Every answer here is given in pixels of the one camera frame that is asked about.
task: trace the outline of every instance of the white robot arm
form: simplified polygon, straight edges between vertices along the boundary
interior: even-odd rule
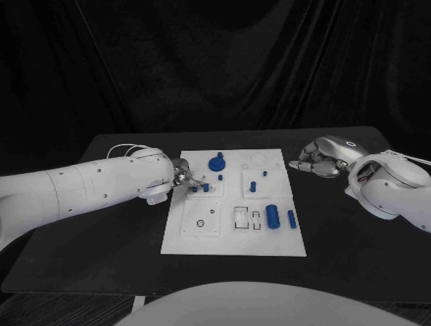
[[[188,161],[145,148],[132,156],[0,177],[0,251],[34,228],[140,197],[150,205],[173,187],[202,185]]]
[[[289,165],[326,178],[347,170],[351,185],[345,192],[368,212],[383,219],[401,215],[431,233],[431,176],[407,158],[431,165],[391,150],[370,155],[355,142],[326,136],[309,144]]]

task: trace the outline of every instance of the dark background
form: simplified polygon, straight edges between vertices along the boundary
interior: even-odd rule
[[[431,1],[0,0],[0,175],[97,134],[364,125],[431,160]]]

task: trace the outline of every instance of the blue object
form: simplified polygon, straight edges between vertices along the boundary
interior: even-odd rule
[[[280,216],[277,214],[277,205],[267,206],[269,227],[277,229],[282,226]]]
[[[224,161],[224,155],[221,152],[218,152],[218,156],[211,159],[210,161],[210,169],[211,171],[220,172],[225,168],[225,161]]]
[[[293,211],[287,211],[287,216],[289,216],[289,222],[292,223],[292,229],[296,229],[297,228],[297,224],[296,224],[295,212]]]

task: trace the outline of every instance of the black table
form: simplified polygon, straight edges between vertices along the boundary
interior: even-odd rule
[[[390,148],[371,127],[100,135],[81,162],[137,143],[179,157],[182,150],[282,148],[286,165],[328,134],[371,153]],[[111,156],[122,156],[124,147]],[[371,215],[345,194],[348,176],[325,179],[289,169],[308,257],[162,255],[169,200],[136,199],[41,227],[3,283],[6,292],[166,295],[222,281],[309,287],[361,301],[431,304],[431,234],[404,218]]]

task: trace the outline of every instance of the white board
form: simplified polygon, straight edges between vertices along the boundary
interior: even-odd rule
[[[224,154],[225,169],[214,172],[210,160],[218,152]],[[210,184],[210,191],[204,192],[202,187],[198,192],[188,187],[173,190],[162,254],[306,257],[282,150],[184,151],[182,158],[195,179]],[[280,216],[277,229],[269,227],[266,208],[272,204]],[[295,229],[289,210],[296,217]]]

